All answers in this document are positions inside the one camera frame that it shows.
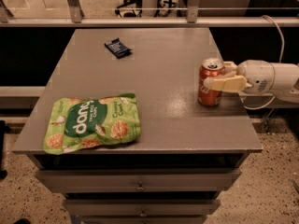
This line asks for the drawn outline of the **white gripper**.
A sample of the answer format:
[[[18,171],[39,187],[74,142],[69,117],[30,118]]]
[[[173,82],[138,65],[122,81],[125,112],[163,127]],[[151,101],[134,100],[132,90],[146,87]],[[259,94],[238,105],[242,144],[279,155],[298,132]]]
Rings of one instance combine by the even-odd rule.
[[[265,94],[274,82],[274,68],[271,63],[247,60],[237,66],[224,62],[225,77],[207,77],[204,86],[213,91]]]

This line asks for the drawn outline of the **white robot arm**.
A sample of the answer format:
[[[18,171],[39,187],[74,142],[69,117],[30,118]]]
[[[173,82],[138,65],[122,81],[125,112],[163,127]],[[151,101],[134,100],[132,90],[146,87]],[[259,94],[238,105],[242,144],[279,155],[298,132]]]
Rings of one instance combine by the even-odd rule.
[[[244,92],[249,95],[272,94],[285,102],[299,99],[299,66],[292,63],[269,63],[246,60],[239,65],[225,62],[225,74],[204,79],[213,91]]]

